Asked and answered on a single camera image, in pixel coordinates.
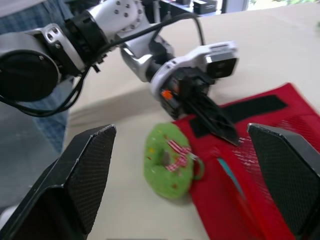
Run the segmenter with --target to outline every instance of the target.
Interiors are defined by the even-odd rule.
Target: red mesh fabric
[[[192,151],[205,165],[205,174],[194,181],[190,194],[212,240],[294,240],[263,180],[249,123],[280,127],[301,134],[320,152],[320,117],[291,84],[237,102],[276,95],[288,107],[250,117],[236,124],[241,144],[236,147],[212,135],[196,138],[188,116],[175,122],[188,137]],[[242,197],[217,161],[222,158],[237,178]]]

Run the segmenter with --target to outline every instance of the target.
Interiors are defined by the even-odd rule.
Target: plush donut
[[[189,190],[194,155],[188,139],[173,123],[157,124],[147,136],[144,177],[157,194],[168,199],[179,198]]]

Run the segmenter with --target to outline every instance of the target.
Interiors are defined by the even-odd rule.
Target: black device
[[[320,239],[320,154],[301,135],[250,124],[264,182],[297,240]]]
[[[193,0],[193,12],[198,15],[217,11],[217,0]]]
[[[116,128],[76,135],[0,230],[1,240],[85,240],[105,191]]]
[[[222,71],[226,75],[233,71],[233,68],[227,67],[229,61],[232,60],[225,61],[226,68]],[[185,114],[195,114],[210,133],[238,145],[239,136],[235,125],[223,109],[207,96],[210,86],[215,82],[215,78],[199,68],[179,68],[161,88],[161,105],[175,120]]]
[[[176,2],[177,4],[189,6],[189,5],[191,4],[191,1],[192,1],[192,0],[176,0],[175,2]]]

